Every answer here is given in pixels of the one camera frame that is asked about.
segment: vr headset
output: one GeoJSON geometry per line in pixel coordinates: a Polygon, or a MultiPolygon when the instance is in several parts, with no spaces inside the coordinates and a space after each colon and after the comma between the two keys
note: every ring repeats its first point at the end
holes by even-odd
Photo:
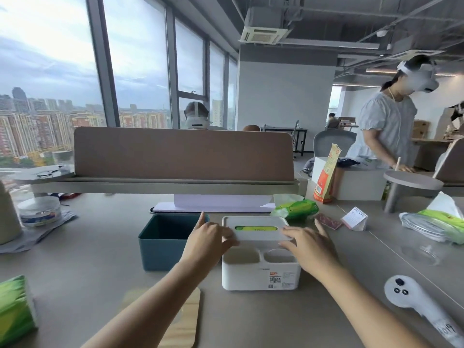
{"type": "Polygon", "coordinates": [[[434,61],[432,62],[432,64],[422,64],[419,69],[411,71],[406,67],[406,61],[403,61],[398,65],[397,69],[407,75],[409,89],[431,93],[439,86],[439,83],[435,79],[436,64],[434,61]]]}
{"type": "Polygon", "coordinates": [[[208,129],[209,127],[209,118],[200,116],[198,112],[198,101],[194,102],[195,106],[195,115],[187,117],[185,123],[187,129],[208,129]]]}

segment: left hand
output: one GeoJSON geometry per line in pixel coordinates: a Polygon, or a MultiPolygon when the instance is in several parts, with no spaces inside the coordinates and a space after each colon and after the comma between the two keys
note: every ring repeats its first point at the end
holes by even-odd
{"type": "Polygon", "coordinates": [[[229,227],[214,222],[205,223],[202,212],[194,230],[187,239],[179,263],[189,263],[198,267],[206,276],[232,246],[239,245],[229,227]]]}

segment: dark teal bin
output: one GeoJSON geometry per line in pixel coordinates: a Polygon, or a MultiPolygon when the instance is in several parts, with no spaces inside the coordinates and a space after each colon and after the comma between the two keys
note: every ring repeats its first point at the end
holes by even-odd
{"type": "Polygon", "coordinates": [[[187,238],[200,213],[163,213],[153,215],[139,234],[140,252],[145,271],[169,271],[184,251],[187,238]]]}

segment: woman wearing vr headset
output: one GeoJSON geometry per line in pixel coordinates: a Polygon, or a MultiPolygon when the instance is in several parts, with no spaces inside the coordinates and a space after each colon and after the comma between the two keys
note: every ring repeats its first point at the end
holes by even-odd
{"type": "Polygon", "coordinates": [[[210,126],[209,111],[198,101],[189,102],[184,114],[187,129],[227,130],[219,126],[210,126]]]}
{"type": "MultiPolygon", "coordinates": [[[[358,119],[361,133],[357,135],[346,157],[375,157],[386,168],[395,168],[398,157],[407,163],[417,113],[409,95],[415,91],[431,93],[436,88],[435,62],[428,56],[417,55],[401,62],[393,79],[384,83],[380,92],[371,97],[361,109],[358,119]]],[[[414,172],[406,164],[401,164],[398,169],[414,172]]]]}

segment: hand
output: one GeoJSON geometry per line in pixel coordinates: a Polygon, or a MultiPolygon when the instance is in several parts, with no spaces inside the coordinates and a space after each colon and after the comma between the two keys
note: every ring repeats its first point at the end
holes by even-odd
{"type": "Polygon", "coordinates": [[[206,276],[232,246],[239,243],[229,227],[214,222],[205,223],[202,212],[194,230],[189,235],[179,263],[187,263],[206,276]]]}
{"type": "Polygon", "coordinates": [[[409,166],[406,166],[406,165],[403,165],[403,164],[400,164],[400,165],[398,166],[398,171],[404,171],[404,172],[415,173],[415,169],[414,169],[414,168],[409,167],[409,166]]]}
{"type": "Polygon", "coordinates": [[[318,220],[314,220],[315,231],[311,228],[284,227],[282,233],[296,240],[281,242],[280,245],[291,251],[301,267],[318,281],[330,270],[341,268],[335,246],[318,220]]]}

